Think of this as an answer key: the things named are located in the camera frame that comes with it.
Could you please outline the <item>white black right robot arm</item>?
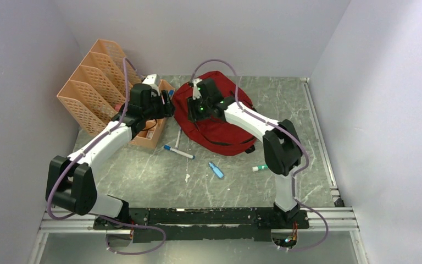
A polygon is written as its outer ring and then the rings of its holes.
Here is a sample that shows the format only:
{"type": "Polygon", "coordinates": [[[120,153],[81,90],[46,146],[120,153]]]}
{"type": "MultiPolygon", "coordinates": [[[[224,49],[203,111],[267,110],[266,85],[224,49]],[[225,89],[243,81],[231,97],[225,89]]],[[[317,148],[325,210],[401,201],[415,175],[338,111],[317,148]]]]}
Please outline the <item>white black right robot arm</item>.
{"type": "Polygon", "coordinates": [[[293,124],[287,119],[280,122],[268,118],[246,106],[239,98],[238,87],[234,95],[224,96],[212,79],[195,78],[188,84],[192,88],[192,95],[187,98],[192,121],[215,117],[262,142],[265,164],[275,176],[274,219],[279,227],[289,227],[300,210],[295,178],[304,170],[301,159],[307,155],[293,124]]]}

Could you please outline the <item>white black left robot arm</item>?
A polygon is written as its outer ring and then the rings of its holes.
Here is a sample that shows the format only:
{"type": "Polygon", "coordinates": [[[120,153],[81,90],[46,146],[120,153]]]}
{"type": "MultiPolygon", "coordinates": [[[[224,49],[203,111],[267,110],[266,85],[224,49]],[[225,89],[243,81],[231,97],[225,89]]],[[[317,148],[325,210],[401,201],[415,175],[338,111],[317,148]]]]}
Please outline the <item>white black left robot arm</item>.
{"type": "Polygon", "coordinates": [[[128,203],[97,191],[95,174],[118,149],[146,131],[149,120],[172,117],[174,106],[168,90],[135,84],[129,100],[108,125],[87,145],[67,157],[55,156],[49,164],[46,201],[72,215],[103,215],[115,228],[130,221],[128,203]]]}

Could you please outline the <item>red student backpack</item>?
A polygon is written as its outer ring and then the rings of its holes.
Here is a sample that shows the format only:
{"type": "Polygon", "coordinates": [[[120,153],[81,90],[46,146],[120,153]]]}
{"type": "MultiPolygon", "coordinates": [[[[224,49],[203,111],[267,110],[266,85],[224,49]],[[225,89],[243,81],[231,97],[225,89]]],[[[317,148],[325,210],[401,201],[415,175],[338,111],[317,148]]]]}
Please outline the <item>red student backpack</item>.
{"type": "MultiPolygon", "coordinates": [[[[214,80],[225,97],[235,95],[235,83],[220,71],[209,71],[199,78],[214,80]]],[[[256,150],[254,144],[257,139],[235,125],[215,117],[191,122],[187,116],[186,99],[192,96],[192,91],[193,88],[189,84],[183,84],[172,97],[175,107],[174,118],[186,136],[206,149],[224,156],[235,156],[243,152],[250,154],[256,150]]],[[[256,111],[249,96],[241,89],[238,92],[238,99],[245,106],[256,111]]]]}

